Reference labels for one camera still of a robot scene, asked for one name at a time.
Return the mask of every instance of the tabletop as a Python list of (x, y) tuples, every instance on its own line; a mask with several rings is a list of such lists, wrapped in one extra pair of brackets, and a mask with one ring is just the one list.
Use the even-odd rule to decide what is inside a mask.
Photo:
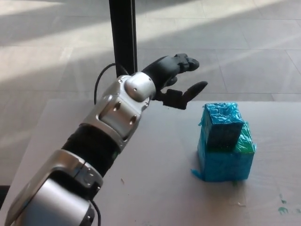
[[(249, 179), (238, 184), (206, 183), (191, 174), (199, 169), (204, 104), (191, 102), (185, 111), (150, 104), (95, 197), (103, 226), (300, 225), (301, 103), (238, 102), (257, 144)], [(49, 101), (0, 211), (0, 225), (13, 198), (92, 107), (87, 100)]]

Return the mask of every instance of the blue cube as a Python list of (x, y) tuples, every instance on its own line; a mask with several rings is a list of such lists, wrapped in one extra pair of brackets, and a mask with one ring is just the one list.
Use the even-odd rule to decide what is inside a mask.
[(235, 147), (227, 148), (227, 151), (208, 147), (205, 133), (205, 128), (202, 128), (198, 143), (201, 178), (208, 182), (247, 179), (256, 150), (256, 145), (252, 142), (248, 123), (245, 122), (243, 124)]
[(205, 104), (201, 125), (207, 146), (224, 149), (235, 147), (244, 121), (236, 103), (212, 103)]

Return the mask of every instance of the robotic arm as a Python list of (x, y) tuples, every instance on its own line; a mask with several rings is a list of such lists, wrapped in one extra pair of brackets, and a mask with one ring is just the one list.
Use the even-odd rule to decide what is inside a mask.
[(15, 198), (5, 226), (90, 226), (95, 216), (91, 202), (150, 100), (185, 109), (207, 82), (193, 85), (184, 94), (161, 90), (176, 83), (177, 74), (198, 67), (195, 59), (178, 54), (162, 57), (132, 76), (118, 77), (62, 149)]

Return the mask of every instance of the tiled floor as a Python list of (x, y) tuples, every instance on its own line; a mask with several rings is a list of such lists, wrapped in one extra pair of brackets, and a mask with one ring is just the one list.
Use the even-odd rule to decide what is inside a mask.
[[(300, 0), (136, 0), (138, 64), (186, 52), (198, 100), (301, 101)], [(0, 185), (51, 98), (92, 98), (114, 61), (108, 0), (0, 0)], [(100, 91), (115, 77), (110, 69)]]

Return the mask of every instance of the silver casing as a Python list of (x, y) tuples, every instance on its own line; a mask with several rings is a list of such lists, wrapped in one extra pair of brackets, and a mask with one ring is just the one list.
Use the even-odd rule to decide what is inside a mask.
[(15, 198), (8, 210), (5, 226), (13, 223), (15, 226), (78, 226), (81, 223), (89, 201), (50, 179), (49, 175), (55, 171), (63, 171), (87, 189), (94, 182), (100, 185), (98, 190), (103, 184), (101, 175), (85, 160), (66, 150), (57, 150)]
[[(82, 124), (107, 133), (122, 151), (155, 94), (156, 87), (148, 75), (137, 72), (133, 76), (120, 76)], [(103, 184), (101, 175), (84, 159), (66, 150), (57, 150), (15, 198), (5, 226), (79, 226), (89, 217), (89, 201), (49, 178), (55, 171), (69, 174), (86, 188), (96, 182), (100, 190)]]
[(122, 151), (155, 94), (156, 87), (148, 75), (122, 75), (103, 93), (83, 123), (104, 131)]

